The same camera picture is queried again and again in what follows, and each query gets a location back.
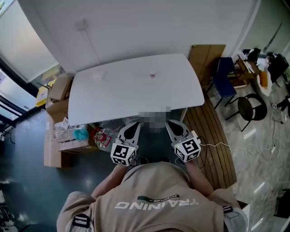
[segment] person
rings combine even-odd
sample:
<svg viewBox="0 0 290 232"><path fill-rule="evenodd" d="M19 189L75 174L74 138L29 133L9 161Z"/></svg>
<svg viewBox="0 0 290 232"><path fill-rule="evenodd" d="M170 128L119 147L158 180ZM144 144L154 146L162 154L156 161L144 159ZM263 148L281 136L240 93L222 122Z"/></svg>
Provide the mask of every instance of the person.
<svg viewBox="0 0 290 232"><path fill-rule="evenodd" d="M228 189L213 190L195 160L117 165L91 196L71 193L57 231L245 232L247 217Z"/></svg>
<svg viewBox="0 0 290 232"><path fill-rule="evenodd" d="M286 96L283 101L278 103L277 105L272 103L272 107L276 110L278 110L280 113L286 109L287 106L290 106L290 96Z"/></svg>

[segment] black chair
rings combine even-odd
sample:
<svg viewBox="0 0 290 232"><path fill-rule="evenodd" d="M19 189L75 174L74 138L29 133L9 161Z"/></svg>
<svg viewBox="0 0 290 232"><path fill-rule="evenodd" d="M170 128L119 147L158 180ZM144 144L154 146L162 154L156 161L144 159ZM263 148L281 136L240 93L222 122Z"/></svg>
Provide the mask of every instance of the black chair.
<svg viewBox="0 0 290 232"><path fill-rule="evenodd" d="M250 98L254 98L257 101L259 101L260 105L253 108L251 103L248 100ZM233 117L237 114L241 114L242 118L244 120L248 121L247 125L244 127L244 129L245 129L250 124L250 122L252 120L260 121L266 117L267 105L259 95L255 94L255 93L250 93L245 97L236 98L234 101L230 102L229 104L232 104L236 100L238 100L237 107L238 107L239 111L234 113L233 115L229 116L226 120L230 119L231 117Z"/></svg>

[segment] white wall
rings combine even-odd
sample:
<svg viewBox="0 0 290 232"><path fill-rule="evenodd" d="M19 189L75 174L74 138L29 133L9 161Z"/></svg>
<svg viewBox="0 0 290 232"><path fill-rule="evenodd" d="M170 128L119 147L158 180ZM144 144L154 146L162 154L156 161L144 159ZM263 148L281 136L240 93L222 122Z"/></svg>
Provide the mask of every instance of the white wall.
<svg viewBox="0 0 290 232"><path fill-rule="evenodd" d="M0 17L0 54L29 81L58 64L17 1Z"/></svg>
<svg viewBox="0 0 290 232"><path fill-rule="evenodd" d="M183 53L193 44L226 44L230 54L254 0L19 0L30 23L69 73L149 55Z"/></svg>
<svg viewBox="0 0 290 232"><path fill-rule="evenodd" d="M267 51L283 53L290 41L290 10L281 0L262 0L255 20L241 45L241 49L261 50L282 26Z"/></svg>

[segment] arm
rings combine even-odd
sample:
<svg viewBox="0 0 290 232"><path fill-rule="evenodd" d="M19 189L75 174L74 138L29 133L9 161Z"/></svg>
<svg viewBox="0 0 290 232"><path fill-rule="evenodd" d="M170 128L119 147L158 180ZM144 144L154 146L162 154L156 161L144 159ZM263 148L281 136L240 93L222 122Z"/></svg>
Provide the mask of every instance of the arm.
<svg viewBox="0 0 290 232"><path fill-rule="evenodd" d="M208 179L206 179L206 177L202 174L195 160L186 162L185 166L193 188L205 197L210 196L213 193L213 187L209 183Z"/></svg>
<svg viewBox="0 0 290 232"><path fill-rule="evenodd" d="M117 165L114 170L104 179L92 192L92 197L97 199L109 192L111 189L121 184L128 167L123 165Z"/></svg>

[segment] blue chair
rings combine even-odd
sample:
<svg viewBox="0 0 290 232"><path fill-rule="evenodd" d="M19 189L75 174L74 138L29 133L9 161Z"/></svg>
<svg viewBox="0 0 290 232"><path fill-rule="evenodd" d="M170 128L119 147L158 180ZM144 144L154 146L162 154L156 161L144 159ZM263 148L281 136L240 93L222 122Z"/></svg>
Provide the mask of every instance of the blue chair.
<svg viewBox="0 0 290 232"><path fill-rule="evenodd" d="M211 85L209 86L207 90L208 92L214 84L219 95L221 96L221 99L218 101L217 105L214 108L217 108L217 106L221 103L221 101L224 98L231 97L230 100L225 105L227 106L228 103L237 94L235 88L232 86L232 83L227 77L229 73L232 73L234 71L235 71L235 65L231 57L220 58L218 67L217 67L217 73L212 77L213 82L211 83Z"/></svg>

